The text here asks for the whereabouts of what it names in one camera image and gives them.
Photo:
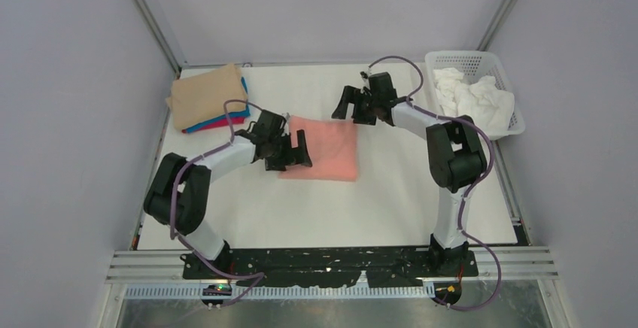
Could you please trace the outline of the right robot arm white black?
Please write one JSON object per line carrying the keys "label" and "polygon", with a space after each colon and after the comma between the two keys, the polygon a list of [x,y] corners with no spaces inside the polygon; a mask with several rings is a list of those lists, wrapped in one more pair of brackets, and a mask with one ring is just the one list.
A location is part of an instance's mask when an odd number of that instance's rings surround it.
{"label": "right robot arm white black", "polygon": [[362,77],[364,87],[344,86],[331,117],[344,120],[350,111],[355,124],[383,121],[426,141],[430,175],[440,189],[427,264],[438,275],[450,275],[469,257],[465,210],[473,188],[488,171],[479,133],[469,117],[439,116],[408,96],[398,96],[387,72]]}

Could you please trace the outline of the salmon pink t shirt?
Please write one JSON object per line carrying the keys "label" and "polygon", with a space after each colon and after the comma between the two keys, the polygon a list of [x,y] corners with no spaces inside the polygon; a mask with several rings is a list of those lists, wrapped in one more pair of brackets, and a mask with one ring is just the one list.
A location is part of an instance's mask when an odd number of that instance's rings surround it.
{"label": "salmon pink t shirt", "polygon": [[311,120],[292,116],[290,132],[305,132],[312,166],[291,166],[278,177],[285,180],[354,182],[357,168],[357,127],[345,121]]}

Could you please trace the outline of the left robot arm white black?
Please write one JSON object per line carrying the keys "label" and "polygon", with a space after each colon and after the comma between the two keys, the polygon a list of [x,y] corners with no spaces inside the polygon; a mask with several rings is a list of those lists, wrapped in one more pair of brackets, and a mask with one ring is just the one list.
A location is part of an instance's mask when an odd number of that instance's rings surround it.
{"label": "left robot arm white black", "polygon": [[168,153],[160,161],[143,210],[167,226],[170,237],[190,249],[213,278],[237,277],[229,272],[229,243],[205,219],[210,186],[259,160],[268,171],[311,167],[305,130],[286,132],[287,122],[285,116],[263,110],[257,121],[246,129],[231,131],[230,140],[219,147],[191,158]]}

